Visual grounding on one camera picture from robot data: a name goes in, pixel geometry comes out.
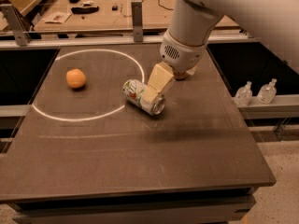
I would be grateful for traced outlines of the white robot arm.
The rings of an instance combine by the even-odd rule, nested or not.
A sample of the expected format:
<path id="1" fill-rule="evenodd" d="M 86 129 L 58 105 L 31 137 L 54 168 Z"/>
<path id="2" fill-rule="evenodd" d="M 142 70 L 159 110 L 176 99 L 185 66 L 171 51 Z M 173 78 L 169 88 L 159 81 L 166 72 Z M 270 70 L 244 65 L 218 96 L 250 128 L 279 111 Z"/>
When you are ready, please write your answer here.
<path id="1" fill-rule="evenodd" d="M 224 16 L 299 72 L 299 0 L 176 0 L 160 48 L 163 61 L 150 74 L 144 104 L 155 104 L 175 77 L 186 77 Z"/>

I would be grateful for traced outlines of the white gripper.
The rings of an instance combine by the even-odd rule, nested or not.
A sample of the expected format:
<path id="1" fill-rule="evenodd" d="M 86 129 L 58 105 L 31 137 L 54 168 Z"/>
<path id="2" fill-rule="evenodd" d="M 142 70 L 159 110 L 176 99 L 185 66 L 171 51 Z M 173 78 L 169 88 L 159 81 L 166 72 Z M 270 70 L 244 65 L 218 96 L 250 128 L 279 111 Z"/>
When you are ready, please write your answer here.
<path id="1" fill-rule="evenodd" d="M 205 50 L 206 45 L 190 47 L 181 44 L 166 31 L 160 47 L 163 62 L 154 65 L 143 92 L 143 101 L 154 104 L 175 82 L 174 73 L 187 72 L 188 76 L 193 76 L 196 72 L 195 66 Z"/>

